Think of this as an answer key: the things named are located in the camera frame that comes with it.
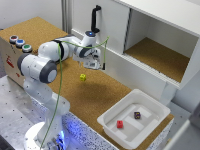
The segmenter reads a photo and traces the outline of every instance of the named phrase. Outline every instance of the yellow object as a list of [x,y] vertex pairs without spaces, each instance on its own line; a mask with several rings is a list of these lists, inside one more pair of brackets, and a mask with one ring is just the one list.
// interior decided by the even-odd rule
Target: yellow object
[[86,80],[86,75],[85,74],[81,74],[80,75],[80,80],[81,81],[85,81]]

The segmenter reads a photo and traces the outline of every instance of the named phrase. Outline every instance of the green cable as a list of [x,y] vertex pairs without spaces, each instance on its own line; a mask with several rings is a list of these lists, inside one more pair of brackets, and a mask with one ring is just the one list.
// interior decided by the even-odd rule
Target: green cable
[[[77,46],[77,47],[82,47],[82,48],[96,48],[96,47],[99,47],[99,46],[101,46],[101,45],[103,45],[103,44],[105,43],[105,49],[104,49],[104,63],[105,63],[105,51],[106,51],[106,45],[107,45],[108,39],[109,39],[109,37],[107,37],[107,39],[106,39],[103,43],[101,43],[101,44],[99,44],[99,45],[96,45],[96,46],[94,46],[94,47],[84,47],[84,46],[76,45],[76,44],[74,44],[74,43],[70,43],[70,42],[67,42],[67,41],[63,41],[63,42],[69,43],[69,44],[74,45],[74,46]],[[61,86],[62,86],[62,62],[61,62],[61,54],[60,54],[60,45],[59,45],[59,44],[58,44],[58,53],[59,53],[60,72],[61,72],[58,99],[57,99],[56,108],[55,108],[55,111],[54,111],[54,114],[53,114],[53,118],[51,119],[50,125],[49,125],[49,127],[48,127],[48,129],[47,129],[47,132],[46,132],[46,134],[45,134],[45,137],[44,137],[44,139],[43,139],[43,141],[42,141],[42,144],[41,144],[41,146],[40,146],[40,150],[41,150],[41,148],[42,148],[42,146],[43,146],[43,144],[44,144],[44,142],[45,142],[45,140],[46,140],[46,137],[47,137],[47,135],[48,135],[48,133],[49,133],[49,130],[50,130],[50,128],[51,128],[51,125],[52,125],[52,123],[53,123],[53,120],[54,120],[54,118],[55,118],[55,115],[56,115],[56,112],[57,112],[57,108],[58,108],[58,102],[59,102],[60,91],[61,91]]]
[[47,132],[46,132],[46,134],[45,134],[45,137],[44,137],[44,139],[43,139],[43,141],[42,141],[42,145],[40,146],[40,150],[41,150],[41,148],[42,148],[42,146],[43,146],[43,144],[44,144],[44,141],[45,141],[45,139],[46,139],[46,137],[47,137],[47,135],[48,135],[48,133],[49,133],[49,130],[50,130],[51,125],[52,125],[52,123],[53,123],[53,120],[54,120],[54,118],[55,118],[56,111],[57,111],[57,108],[58,108],[58,102],[59,102],[59,98],[60,98],[60,91],[61,91],[61,86],[62,86],[62,62],[61,62],[60,45],[59,45],[59,44],[58,44],[58,53],[59,53],[60,72],[61,72],[58,99],[57,99],[56,108],[55,108],[55,111],[54,111],[54,114],[53,114],[53,118],[51,119],[50,125],[49,125],[49,127],[48,127],[48,129],[47,129]]

